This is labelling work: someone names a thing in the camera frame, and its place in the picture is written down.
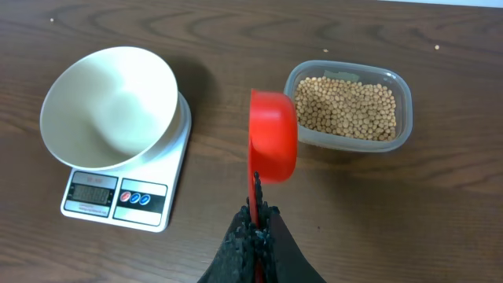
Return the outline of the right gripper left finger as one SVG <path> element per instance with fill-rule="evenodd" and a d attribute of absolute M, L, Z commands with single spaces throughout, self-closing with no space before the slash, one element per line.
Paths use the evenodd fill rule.
<path fill-rule="evenodd" d="M 247 204 L 233 217 L 215 257 L 198 283 L 254 282 L 254 228 L 247 199 Z"/>

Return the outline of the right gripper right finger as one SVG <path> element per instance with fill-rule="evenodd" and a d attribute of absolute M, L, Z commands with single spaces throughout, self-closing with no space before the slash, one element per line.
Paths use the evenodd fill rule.
<path fill-rule="evenodd" d="M 253 174 L 258 227 L 255 250 L 263 282 L 325 283 L 310 265 L 288 230 L 280 211 L 263 200 L 259 173 Z"/>

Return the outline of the red plastic measuring scoop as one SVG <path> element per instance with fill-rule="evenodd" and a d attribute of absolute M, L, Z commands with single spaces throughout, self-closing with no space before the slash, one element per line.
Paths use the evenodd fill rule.
<path fill-rule="evenodd" d="M 291 98 L 283 93 L 253 90 L 248 127 L 248 199 L 254 247 L 258 227 L 253 174 L 259 173 L 261 184 L 289 179 L 296 167 L 296 111 Z M 255 251 L 255 281 L 263 282 Z"/>

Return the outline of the pile of soybeans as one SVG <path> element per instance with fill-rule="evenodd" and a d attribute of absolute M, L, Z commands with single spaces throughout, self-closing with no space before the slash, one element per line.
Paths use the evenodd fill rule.
<path fill-rule="evenodd" d="M 381 84 L 307 77 L 294 92 L 297 120 L 318 132 L 361 140 L 396 137 L 396 100 Z"/>

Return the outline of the white digital kitchen scale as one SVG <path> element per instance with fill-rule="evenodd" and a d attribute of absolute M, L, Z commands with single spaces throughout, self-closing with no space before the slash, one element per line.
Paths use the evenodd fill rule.
<path fill-rule="evenodd" d="M 67 217 L 159 233 L 169 222 L 192 126 L 187 100 L 178 95 L 174 119 L 154 154 L 105 171 L 73 168 L 61 201 Z"/>

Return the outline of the cream ceramic bowl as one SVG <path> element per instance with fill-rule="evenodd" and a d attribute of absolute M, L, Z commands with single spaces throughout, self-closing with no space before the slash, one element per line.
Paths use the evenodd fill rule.
<path fill-rule="evenodd" d="M 166 134 L 178 107 L 178 85 L 155 53 L 117 46 L 89 54 L 50 87 L 39 127 L 61 163 L 89 171 L 142 159 Z"/>

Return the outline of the clear plastic container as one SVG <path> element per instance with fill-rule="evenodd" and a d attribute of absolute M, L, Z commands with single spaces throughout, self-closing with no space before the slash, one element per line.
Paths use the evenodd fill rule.
<path fill-rule="evenodd" d="M 284 93 L 294 99 L 295 90 L 301 80 L 306 77 L 322 76 L 330 79 L 347 79 L 351 82 L 382 83 L 391 89 L 396 102 L 395 138 L 391 141 L 361 140 L 326 134 L 299 125 L 298 140 L 300 142 L 327 149 L 361 153 L 385 153 L 401 147 L 406 142 L 413 129 L 413 101 L 409 86 L 400 75 L 386 68 L 364 64 L 321 60 L 305 61 L 291 71 L 285 84 Z"/>

